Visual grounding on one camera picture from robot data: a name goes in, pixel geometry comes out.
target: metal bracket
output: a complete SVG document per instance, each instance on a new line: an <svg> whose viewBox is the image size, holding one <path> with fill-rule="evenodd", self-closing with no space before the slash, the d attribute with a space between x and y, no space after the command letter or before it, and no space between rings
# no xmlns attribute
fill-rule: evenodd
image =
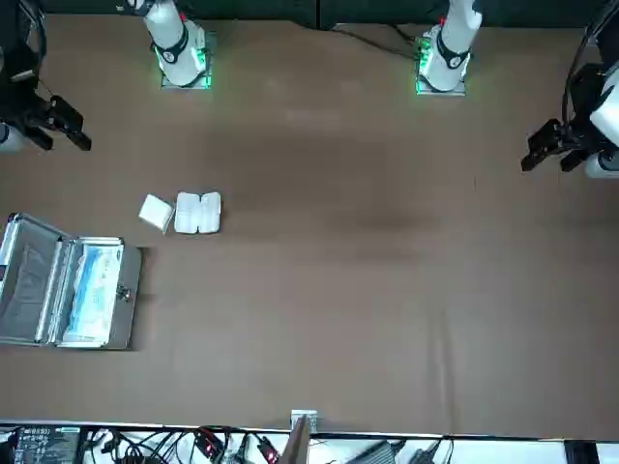
<svg viewBox="0 0 619 464"><path fill-rule="evenodd" d="M309 433L318 433L318 411L312 409L293 409L290 412L290 430L302 417L308 418Z"/></svg>
<svg viewBox="0 0 619 464"><path fill-rule="evenodd" d="M290 432L278 464L308 464L310 434L310 420L307 416L301 416Z"/></svg>
<svg viewBox="0 0 619 464"><path fill-rule="evenodd" d="M132 299L132 291L130 288L119 284L116 287L116 297L123 302L130 302Z"/></svg>
<svg viewBox="0 0 619 464"><path fill-rule="evenodd" d="M456 86L454 90L450 90L449 92L439 92L436 89L433 89L422 77L419 76L418 73L415 75L415 93L417 95L439 95L446 97L465 97L466 96L466 85L464 82L460 81L460 83Z"/></svg>

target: brown table surface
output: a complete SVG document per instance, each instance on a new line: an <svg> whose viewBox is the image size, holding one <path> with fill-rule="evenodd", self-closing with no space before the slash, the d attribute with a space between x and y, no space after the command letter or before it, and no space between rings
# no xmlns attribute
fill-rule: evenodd
<svg viewBox="0 0 619 464"><path fill-rule="evenodd" d="M486 29L465 99L287 22L225 22L211 92L164 91L138 18L51 16L44 81L91 153L0 156L0 215L147 247L134 349L0 349L0 417L617 439L619 182L522 174L579 31ZM384 26L358 32L390 44ZM216 189L217 236L147 193Z"/></svg>

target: cable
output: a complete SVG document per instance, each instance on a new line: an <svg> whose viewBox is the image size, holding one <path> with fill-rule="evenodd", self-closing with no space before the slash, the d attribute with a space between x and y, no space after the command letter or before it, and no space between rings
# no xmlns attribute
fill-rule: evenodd
<svg viewBox="0 0 619 464"><path fill-rule="evenodd" d="M230 432L225 432L225 440L223 442L223 451L221 452L221 457L217 460L218 464L223 461L225 458L225 454L228 451L228 446L230 444Z"/></svg>
<svg viewBox="0 0 619 464"><path fill-rule="evenodd" d="M387 53L392 53L394 55L403 56L404 58L408 58L409 60L415 59L414 53L406 53L405 51L398 50L397 48L389 48L388 46L383 45L382 43L375 42L371 39L355 34L354 32L346 31L344 29L339 29L337 26L331 29L331 32L337 32L339 34L343 34L344 36L352 37L353 39L357 39L358 41L363 42L364 44L373 46L374 48L378 48L379 50L382 50L382 51L386 51Z"/></svg>
<svg viewBox="0 0 619 464"><path fill-rule="evenodd" d="M454 440L450 439L449 448L447 449L447 452L445 453L445 457L443 458L443 464L452 463L452 456L454 455L454 447L455 447Z"/></svg>
<svg viewBox="0 0 619 464"><path fill-rule="evenodd" d="M168 432L167 435L165 435L165 438L163 438L163 440L161 440L160 443L155 447L155 451L159 453L162 450L165 443L173 436L174 436L174 432Z"/></svg>
<svg viewBox="0 0 619 464"><path fill-rule="evenodd" d="M193 440L193 445L192 445L192 452L190 453L190 462L189 464L192 464L193 461L193 452L195 451L195 440Z"/></svg>
<svg viewBox="0 0 619 464"><path fill-rule="evenodd" d="M111 453L109 454L112 458L112 462L118 462L118 442L116 442L116 446L114 448L112 448Z"/></svg>
<svg viewBox="0 0 619 464"><path fill-rule="evenodd" d="M414 36L409 36L408 34L406 34L404 31L402 31L399 26L397 24L390 24L389 27L391 27L394 31L396 31L396 34L398 34L400 37L402 37L402 39L408 43L408 44L413 44L416 41L416 38Z"/></svg>
<svg viewBox="0 0 619 464"><path fill-rule="evenodd" d="M119 440L116 442L116 457L118 458L118 448L120 446L120 444L123 442L123 440L126 440L127 443L129 444L127 446L127 449L125 449L125 455L123 456L123 458L125 460L127 460L128 457L142 457L142 452L139 450L139 448L137 447L137 445L130 441L128 438L123 437L120 433L117 434Z"/></svg>
<svg viewBox="0 0 619 464"><path fill-rule="evenodd" d="M569 127L569 116L568 116L568 103L570 100L570 87L572 86L572 80L574 79L574 74L576 71L576 67L578 66L578 62L580 61L580 57L584 52L585 47L589 43L589 40L597 34L602 27L617 13L619 9L619 0L612 0L608 2L604 8L600 11L598 16L591 21L591 23L585 29L584 36L582 37L582 42L578 46L578 50L574 56L574 60L570 65L570 70L568 71L568 77L565 80L565 88L563 90L563 98L561 99L561 119L563 120L563 125L567 128L567 133L572 138L572 130Z"/></svg>
<svg viewBox="0 0 619 464"><path fill-rule="evenodd" d="M394 452L394 456L396 456L402 449L406 446L407 440L403 439L396 443L391 443L391 450Z"/></svg>
<svg viewBox="0 0 619 464"><path fill-rule="evenodd" d="M174 447L174 454L176 454L176 460L180 464L182 461L181 461L181 456L178 455L178 442L176 443L176 445Z"/></svg>
<svg viewBox="0 0 619 464"><path fill-rule="evenodd" d="M179 436L178 438L174 441L174 443L172 443L169 448L165 451L165 453L163 454L163 459L168 459L169 456L172 454L172 451L174 450L176 453L176 458L178 459L179 462L181 462L181 459L178 455L178 444L181 440L183 440L183 438L185 438L190 432L185 430L183 432L179 432Z"/></svg>
<svg viewBox="0 0 619 464"><path fill-rule="evenodd" d="M138 446L143 445L144 443L148 442L151 438L153 438L153 437L155 437L155 436L157 436L157 435L159 435L159 434L161 434L161 433L165 433L165 432L159 432L159 431L158 431L158 432L153 432L153 433L151 433L148 437L143 438L142 440L140 440L139 442L137 442L137 445L138 445Z"/></svg>
<svg viewBox="0 0 619 464"><path fill-rule="evenodd" d="M17 0L17 4L37 28L37 35L39 36L39 60L37 65L33 68L33 71L35 74L38 74L43 64L43 59L47 55L47 36L42 21L43 11L38 0L32 0L32 4L28 3L26 0Z"/></svg>
<svg viewBox="0 0 619 464"><path fill-rule="evenodd" d="M159 451L157 449L154 449L152 447L144 445L143 443L141 445L138 445L133 440L130 440L128 437L126 437L122 433L120 433L118 431L116 431L116 433L118 434L118 438L120 438L121 440L124 440L127 443L129 443L129 448L127 449L127 451L125 451L125 456L128 456L128 452L129 452L129 450L131 450L132 451L132 456L143 457L143 454L142 454L142 451L140 450L140 448L144 448L145 450L149 450L152 453L151 455L157 457L161 462L163 462L163 463L166 462L165 459L163 458L163 456L160 455L160 453L159 453Z"/></svg>
<svg viewBox="0 0 619 464"><path fill-rule="evenodd" d="M90 457L93 460L93 464L97 464L97 458L95 457L95 447L98 447L102 439L105 438L105 431L103 432L103 435L101 437L97 438L97 433L99 433L100 431L100 428L95 428L93 431L91 431L91 438L90 440L88 440L88 443L86 445L90 449Z"/></svg>

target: electronic equipment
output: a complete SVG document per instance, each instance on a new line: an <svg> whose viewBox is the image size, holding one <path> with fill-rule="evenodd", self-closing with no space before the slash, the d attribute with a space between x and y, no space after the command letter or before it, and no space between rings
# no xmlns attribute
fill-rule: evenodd
<svg viewBox="0 0 619 464"><path fill-rule="evenodd" d="M422 37L417 93L463 95L471 45L482 25L479 0L451 0L447 17Z"/></svg>
<svg viewBox="0 0 619 464"><path fill-rule="evenodd" d="M267 437L258 437L258 450L268 464L276 464L280 460L280 452Z"/></svg>
<svg viewBox="0 0 619 464"><path fill-rule="evenodd" d="M0 142L15 140L11 132L18 131L51 150L53 139L46 131L60 131L79 149L90 150L82 115L59 96L46 101L37 94L45 54L44 13L38 0L0 0L0 123L9 127L0 133Z"/></svg>
<svg viewBox="0 0 619 464"><path fill-rule="evenodd" d="M241 445L239 446L237 451L232 456L233 464L248 464L249 461L247 459L247 454L248 454L248 447L250 444L250 436L251 435L249 433L246 433L244 435L243 440L241 441Z"/></svg>
<svg viewBox="0 0 619 464"><path fill-rule="evenodd" d="M440 447L441 440L437 440L428 449L415 449L415 452L411 456L408 464L433 464L434 455Z"/></svg>
<svg viewBox="0 0 619 464"><path fill-rule="evenodd" d="M225 445L210 430L200 427L193 432L195 447L211 462L219 462L225 453Z"/></svg>
<svg viewBox="0 0 619 464"><path fill-rule="evenodd" d="M406 445L405 440L395 444L387 440L376 443L346 464L396 464L396 455Z"/></svg>
<svg viewBox="0 0 619 464"><path fill-rule="evenodd" d="M590 177L619 177L619 0L611 0L586 28L565 83L561 121L551 119L528 139L520 163L531 171L550 156L563 156L561 170L586 162ZM576 70L588 44L595 42L599 63ZM574 116L569 116L572 99Z"/></svg>
<svg viewBox="0 0 619 464"><path fill-rule="evenodd" d="M80 448L79 427L40 425L17 432L15 464L65 464L75 462Z"/></svg>

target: black cable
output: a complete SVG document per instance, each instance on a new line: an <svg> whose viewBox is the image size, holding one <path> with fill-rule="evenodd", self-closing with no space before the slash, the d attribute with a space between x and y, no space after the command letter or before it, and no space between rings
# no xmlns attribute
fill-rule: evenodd
<svg viewBox="0 0 619 464"><path fill-rule="evenodd" d="M193 452L195 451L195 440L193 440L193 445L192 445L192 452L190 453L190 462L189 464L192 464L193 461Z"/></svg>
<svg viewBox="0 0 619 464"><path fill-rule="evenodd" d="M454 440L450 440L449 442L449 448L447 450L447 453L445 453L445 457L443 458L443 464L451 464L452 463L452 457L454 456L454 447L455 447L455 443Z"/></svg>
<svg viewBox="0 0 619 464"><path fill-rule="evenodd" d="M223 451L220 453L220 455L217 457L217 459L215 460L215 462L213 464L221 464L221 462L223 461L223 458L225 457L225 452L228 451L228 445L230 443L230 432L229 431L225 431L224 433L224 442L223 442Z"/></svg>
<svg viewBox="0 0 619 464"><path fill-rule="evenodd" d="M162 450L163 446L165 446L165 444L167 443L167 441L168 441L170 438L172 438L173 436L174 436L174 432L168 432L168 433L167 433L167 435L165 435L165 438L163 438L163 439L159 442L159 444L155 447L155 451L156 451L157 453L159 453L159 452Z"/></svg>
<svg viewBox="0 0 619 464"><path fill-rule="evenodd" d="M403 56L404 58L408 58L409 60L415 59L414 53L406 53L405 51L398 50L397 48L389 48L388 46L383 45L382 43L375 42L364 36L355 34L354 32L346 31L344 29L339 29L337 26L331 29L331 32L337 32L339 34L343 34L344 36L352 37L353 39L357 39L358 41L363 42L364 44L373 46L374 48L378 48L379 50L382 50L382 51L386 51L387 53L392 53L394 55Z"/></svg>
<svg viewBox="0 0 619 464"><path fill-rule="evenodd" d="M178 438L174 441L174 443L172 443L169 448L165 451L165 453L163 454L163 458L164 459L168 459L169 456L172 454L172 452L175 450L176 451L176 458L179 459L180 462L180 458L178 455L178 444L181 440L183 440L183 438L185 438L190 432L188 432L187 430L183 431L183 432L179 432L179 436Z"/></svg>
<svg viewBox="0 0 619 464"><path fill-rule="evenodd" d="M129 438L127 438L122 433L120 433L120 432L117 432L117 433L118 433L118 437L121 440L124 440L127 443L129 443L130 449L132 450L133 453L136 453L138 457L143 457L143 454L142 454L142 451L140 450L140 448L144 448L145 450L149 450L152 453L151 455L157 457L163 463L166 462L165 459L163 458L163 456L161 456L160 453L156 449L154 449L152 447L149 447L147 445L144 445L144 444L141 444L141 445L138 446L134 441L130 440Z"/></svg>
<svg viewBox="0 0 619 464"><path fill-rule="evenodd" d="M198 429L203 428L209 432L214 432L214 433L245 433L245 434L251 434L249 433L245 428L239 428L239 427L228 427L228 426L220 426L220 425L201 425L199 427L197 427Z"/></svg>
<svg viewBox="0 0 619 464"><path fill-rule="evenodd" d="M112 458L112 462L118 462L118 442L116 442L116 446L112 449L111 453L109 454Z"/></svg>
<svg viewBox="0 0 619 464"><path fill-rule="evenodd" d="M402 451L402 449L406 446L407 442L408 440L404 438L399 442L391 443L391 450L394 452L394 456L398 455L398 453Z"/></svg>
<svg viewBox="0 0 619 464"><path fill-rule="evenodd" d="M572 86L572 80L574 79L574 74L576 71L576 67L580 62L580 57L584 52L585 47L591 40L591 38L600 32L600 29L604 26L606 22L608 22L619 9L619 0L612 0L608 2L603 9L600 11L598 16L591 21L591 23L585 29L584 36L582 37L582 42L578 46L578 50L574 56L574 60L570 65L570 70L568 71L568 77L565 80L565 88L563 90L563 98L561 99L561 119L563 120L564 126L567 128L568 134L571 135L571 129L568 126L569 116L568 116L568 103L570 99L570 87Z"/></svg>
<svg viewBox="0 0 619 464"><path fill-rule="evenodd" d="M402 39L407 43L407 44L413 44L415 42L415 37L414 36L409 36L408 34L406 34L404 31L402 31L399 26L397 24L390 24L389 27L391 27L394 31L396 31L396 34L398 34L400 37L402 37Z"/></svg>
<svg viewBox="0 0 619 464"><path fill-rule="evenodd" d="M165 433L165 432L161 432L161 431L153 432L148 437L143 438L142 440L137 442L137 445L138 446L143 445L144 443L148 442L151 438L156 437L157 435L160 435L162 433Z"/></svg>
<svg viewBox="0 0 619 464"><path fill-rule="evenodd" d="M440 448L441 444L445 441L448 440L449 437L447 435L443 435L441 436L441 438L439 438L438 440L436 440L434 442L434 444L427 449L427 452L429 453L430 457L433 458L434 455L436 454L436 452L438 451L438 449Z"/></svg>
<svg viewBox="0 0 619 464"><path fill-rule="evenodd" d="M43 10L38 0L32 0L31 3L26 0L17 0L17 4L37 29L37 35L39 36L39 49L37 50L39 60L33 71L38 74L43 64L43 59L47 55L47 36L42 21Z"/></svg>
<svg viewBox="0 0 619 464"><path fill-rule="evenodd" d="M85 444L85 447L87 449L90 449L90 457L93 460L93 464L97 464L97 458L95 457L95 446L98 446L99 443L101 442L101 440L104 437L104 435L102 435L99 440L95 440L95 438L97 437L97 432L99 432L99 431L100 431L99 428L96 428L96 429L88 432L88 434L86 434L86 444Z"/></svg>

